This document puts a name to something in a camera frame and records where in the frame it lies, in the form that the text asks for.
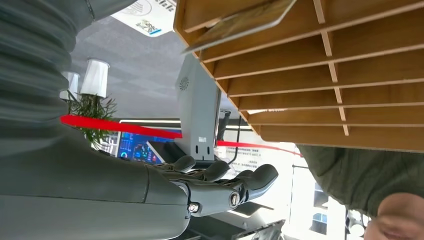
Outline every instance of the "wooden shelf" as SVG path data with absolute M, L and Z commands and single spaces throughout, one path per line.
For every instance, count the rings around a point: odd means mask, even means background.
M 179 0 L 174 28 L 195 46 L 266 2 Z M 424 152 L 424 0 L 297 0 L 194 55 L 265 141 Z

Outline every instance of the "computer screen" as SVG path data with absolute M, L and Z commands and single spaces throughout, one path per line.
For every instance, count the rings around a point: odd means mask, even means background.
M 181 133 L 179 128 L 161 127 L 160 129 Z M 161 164 L 162 161 L 148 146 L 147 142 L 173 142 L 173 139 L 146 136 L 140 134 L 133 134 L 129 132 L 122 132 L 120 135 L 117 157 L 128 158 L 135 162 L 145 162 L 149 164 Z

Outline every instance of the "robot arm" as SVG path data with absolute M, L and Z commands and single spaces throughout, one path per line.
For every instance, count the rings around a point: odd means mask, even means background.
M 269 176 L 259 168 L 213 182 L 223 171 L 185 173 L 187 158 L 163 166 L 123 161 L 60 123 L 67 106 L 58 92 L 68 87 L 61 71 L 77 33 L 133 2 L 0 2 L 0 239 L 170 239 L 191 216 L 234 209 L 277 177 L 266 165 Z

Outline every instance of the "gray fabric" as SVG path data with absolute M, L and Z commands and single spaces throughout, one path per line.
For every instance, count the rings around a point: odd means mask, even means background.
M 411 193 L 424 198 L 424 154 L 323 146 L 297 146 L 321 188 L 375 217 L 384 198 Z

